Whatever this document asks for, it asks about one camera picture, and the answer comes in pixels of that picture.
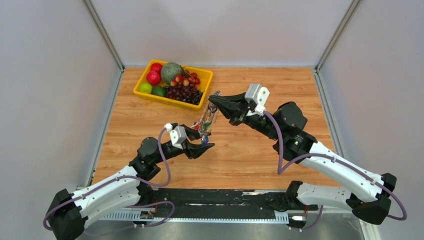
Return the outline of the grey disc keyring with rings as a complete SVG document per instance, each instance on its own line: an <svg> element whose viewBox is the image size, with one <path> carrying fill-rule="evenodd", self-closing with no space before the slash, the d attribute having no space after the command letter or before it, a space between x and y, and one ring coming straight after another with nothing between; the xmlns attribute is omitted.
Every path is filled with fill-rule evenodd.
<svg viewBox="0 0 424 240"><path fill-rule="evenodd" d="M198 121L200 123L200 127L199 127L198 131L199 131L201 137L202 136L209 136L211 134L212 124L215 123L218 114L219 114L219 110L218 110L217 106L214 103L209 101L206 105L206 108L204 109L203 115L201 116L201 118ZM210 129L204 128L204 124L207 123L207 122L211 122Z"/></svg>

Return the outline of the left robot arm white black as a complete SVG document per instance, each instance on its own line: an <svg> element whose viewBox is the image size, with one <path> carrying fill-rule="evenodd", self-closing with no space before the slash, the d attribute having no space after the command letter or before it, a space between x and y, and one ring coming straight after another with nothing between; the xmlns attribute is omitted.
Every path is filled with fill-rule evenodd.
<svg viewBox="0 0 424 240"><path fill-rule="evenodd" d="M58 240L75 240L86 228L104 216L124 207L147 207L153 201L153 188L166 187L171 181L168 160L179 155L199 158L214 147L211 142L193 144L200 133L184 124L167 123L159 133L170 140L146 137L128 165L104 180L74 192L57 192L43 219L43 227Z"/></svg>

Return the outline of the blue key tag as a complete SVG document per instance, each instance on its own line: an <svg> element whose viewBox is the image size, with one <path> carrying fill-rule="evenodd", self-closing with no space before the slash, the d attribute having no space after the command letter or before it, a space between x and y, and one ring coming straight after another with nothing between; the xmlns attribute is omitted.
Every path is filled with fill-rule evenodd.
<svg viewBox="0 0 424 240"><path fill-rule="evenodd" d="M208 144L209 143L209 137L207 136L207 135L203 135L202 137L201 137L201 144L202 145L206 145L206 144Z"/></svg>

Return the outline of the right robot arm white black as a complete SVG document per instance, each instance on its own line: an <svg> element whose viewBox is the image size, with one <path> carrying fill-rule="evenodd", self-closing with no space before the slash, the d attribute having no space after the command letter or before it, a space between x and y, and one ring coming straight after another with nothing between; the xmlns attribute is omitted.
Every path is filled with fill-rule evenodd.
<svg viewBox="0 0 424 240"><path fill-rule="evenodd" d="M247 100L244 93L212 95L209 101L231 125L245 124L275 140L273 149L279 155L278 174L297 164L315 169L339 183L338 187L329 187L294 180L284 194L287 207L335 207L351 211L360 220L374 225L389 217L396 177L390 173L370 172L332 152L304 131L307 119L295 102L286 102L274 113L269 113Z"/></svg>

